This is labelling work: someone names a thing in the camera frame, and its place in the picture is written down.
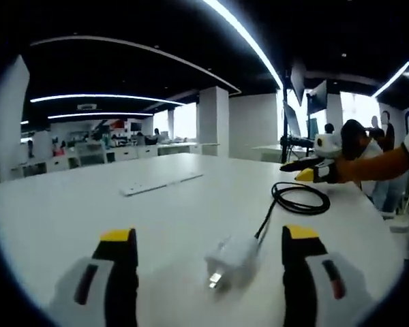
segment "orange sleeve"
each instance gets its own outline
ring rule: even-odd
[[[409,169],[409,155],[400,146],[370,159],[336,160],[338,181],[386,181]]]

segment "monitor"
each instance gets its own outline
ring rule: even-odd
[[[327,80],[307,94],[307,114],[314,114],[327,108]]]
[[[284,102],[284,110],[286,115],[286,120],[288,121],[289,130],[293,136],[301,136],[299,121],[297,120],[297,115],[292,107]]]
[[[305,75],[306,67],[302,61],[296,60],[291,69],[290,79],[292,88],[294,89],[295,96],[300,106],[301,102],[303,101],[303,94],[305,93]]]
[[[141,131],[141,123],[130,123],[130,131]]]

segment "black ceiling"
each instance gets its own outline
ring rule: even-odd
[[[250,32],[283,77],[296,56],[309,72],[307,87],[321,78],[332,92],[372,94],[409,59],[409,3],[378,5],[361,0],[220,0]],[[203,0],[139,0],[130,4],[25,1],[4,5],[0,40],[18,49],[29,68],[28,110],[63,114],[78,104],[109,111],[148,112],[153,102],[67,99],[29,104],[36,97],[111,93],[169,99],[218,85],[242,94],[268,93],[277,85],[247,42]],[[161,50],[221,80],[141,48],[100,40],[65,40],[30,46],[52,37],[92,35]],[[354,76],[366,79],[358,80]],[[401,78],[380,96],[409,106],[409,82]]]

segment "white power strip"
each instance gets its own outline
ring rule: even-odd
[[[186,174],[182,178],[178,178],[176,180],[168,181],[168,182],[160,182],[160,183],[134,183],[133,185],[130,185],[129,187],[123,187],[120,189],[120,192],[123,196],[135,196],[137,194],[145,193],[145,192],[150,192],[155,189],[161,189],[162,187],[168,187],[171,185],[176,185],[180,184],[186,181],[190,181],[192,179],[198,178],[203,176],[203,174],[197,174],[197,173],[189,173]]]

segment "white power adapter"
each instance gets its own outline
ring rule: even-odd
[[[253,274],[256,267],[258,240],[246,238],[221,242],[218,248],[207,255],[209,287],[220,288],[223,285],[241,285]]]

